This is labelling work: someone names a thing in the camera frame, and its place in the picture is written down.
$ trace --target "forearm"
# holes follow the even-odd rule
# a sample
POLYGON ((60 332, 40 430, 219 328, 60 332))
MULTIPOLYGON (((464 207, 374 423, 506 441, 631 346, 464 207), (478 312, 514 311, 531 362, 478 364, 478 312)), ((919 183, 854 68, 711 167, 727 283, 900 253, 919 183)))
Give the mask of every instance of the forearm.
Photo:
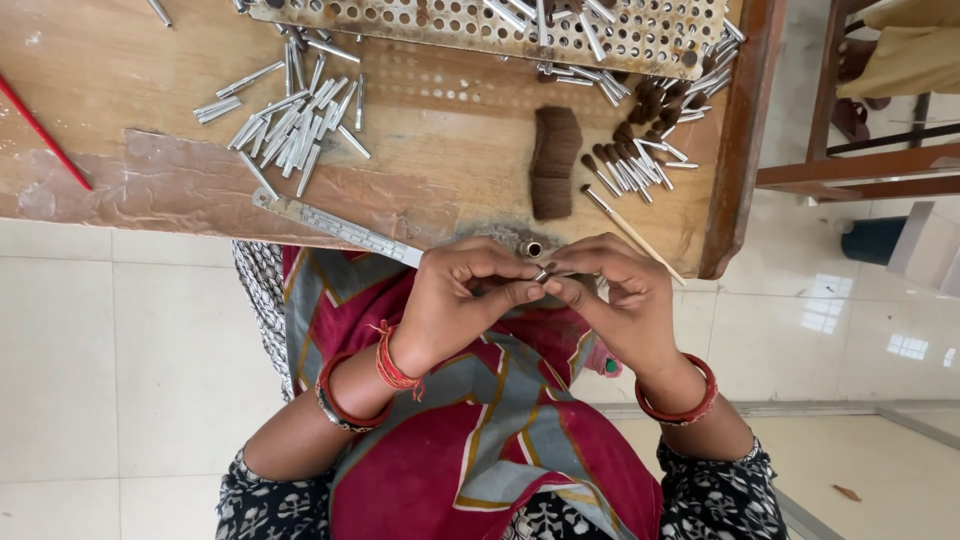
MULTIPOLYGON (((330 374, 328 397, 353 418, 375 417, 395 393, 376 370, 375 347, 344 360, 330 374)), ((247 441, 244 459, 265 479, 310 479, 326 471, 355 435, 334 426, 317 405, 316 394, 308 391, 247 441)))
MULTIPOLYGON (((650 406, 667 414, 687 412, 704 399, 707 381, 683 355, 651 362, 649 370, 636 371, 636 379, 650 406)), ((718 395, 710 413, 688 426, 661 424, 663 439, 675 452, 691 457, 732 461, 747 455, 754 445, 750 428, 718 395)))

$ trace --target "fallen leaf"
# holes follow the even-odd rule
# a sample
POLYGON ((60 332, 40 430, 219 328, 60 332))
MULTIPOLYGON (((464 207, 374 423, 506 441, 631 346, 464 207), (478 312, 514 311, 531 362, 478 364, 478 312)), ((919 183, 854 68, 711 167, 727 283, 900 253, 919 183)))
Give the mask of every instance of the fallen leaf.
POLYGON ((847 499, 850 499, 851 501, 853 501, 853 502, 855 502, 855 503, 859 503, 859 502, 863 501, 863 499, 860 499, 860 497, 859 497, 859 496, 856 494, 856 492, 853 491, 852 489, 847 489, 846 487, 840 487, 840 486, 837 485, 837 484, 833 484, 833 489, 839 491, 840 493, 842 493, 842 494, 844 495, 844 497, 846 497, 847 499))

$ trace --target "perforated metal tray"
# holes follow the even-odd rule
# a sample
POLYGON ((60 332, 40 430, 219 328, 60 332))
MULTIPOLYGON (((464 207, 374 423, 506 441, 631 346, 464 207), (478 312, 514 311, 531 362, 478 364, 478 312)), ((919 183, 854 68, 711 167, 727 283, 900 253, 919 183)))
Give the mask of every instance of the perforated metal tray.
MULTIPOLYGON (((253 18, 268 22, 350 32, 620 71, 693 80, 701 60, 723 29, 724 0, 617 0, 608 24, 587 10, 607 57, 597 62, 576 17, 554 21, 549 44, 537 44, 537 26, 522 34, 481 0, 256 0, 253 18)), ((564 8, 563 0, 557 10, 564 8)))

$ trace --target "wooden chair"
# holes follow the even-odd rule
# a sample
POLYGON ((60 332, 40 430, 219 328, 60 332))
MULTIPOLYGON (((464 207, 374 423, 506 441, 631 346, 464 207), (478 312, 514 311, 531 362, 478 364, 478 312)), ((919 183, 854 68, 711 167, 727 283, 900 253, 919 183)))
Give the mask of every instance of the wooden chair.
POLYGON ((806 162, 768 167, 756 174, 756 187, 815 197, 820 202, 896 199, 960 194, 960 176, 934 176, 903 182, 845 185, 831 187, 825 183, 853 180, 875 180, 946 172, 960 168, 960 142, 917 147, 896 152, 857 158, 836 158, 836 154, 887 144, 920 141, 924 138, 960 133, 960 124, 931 129, 914 129, 901 135, 879 137, 863 142, 827 147, 830 118, 836 104, 839 54, 848 29, 847 16, 859 12, 879 0, 833 0, 827 25, 826 47, 820 67, 817 101, 810 125, 806 162))

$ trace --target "metal ruler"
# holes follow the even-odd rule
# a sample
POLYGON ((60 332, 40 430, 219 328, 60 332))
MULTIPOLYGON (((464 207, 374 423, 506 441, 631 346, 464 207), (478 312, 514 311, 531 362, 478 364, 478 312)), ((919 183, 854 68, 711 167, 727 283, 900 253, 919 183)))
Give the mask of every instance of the metal ruler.
POLYGON ((407 266, 420 267, 420 258, 423 257, 422 250, 397 242, 383 234, 374 233, 370 229, 360 227, 346 219, 340 219, 332 213, 315 209, 290 197, 280 195, 279 200, 275 201, 269 191, 259 187, 253 193, 253 205, 300 222, 311 229, 345 240, 365 250, 399 260, 407 266))

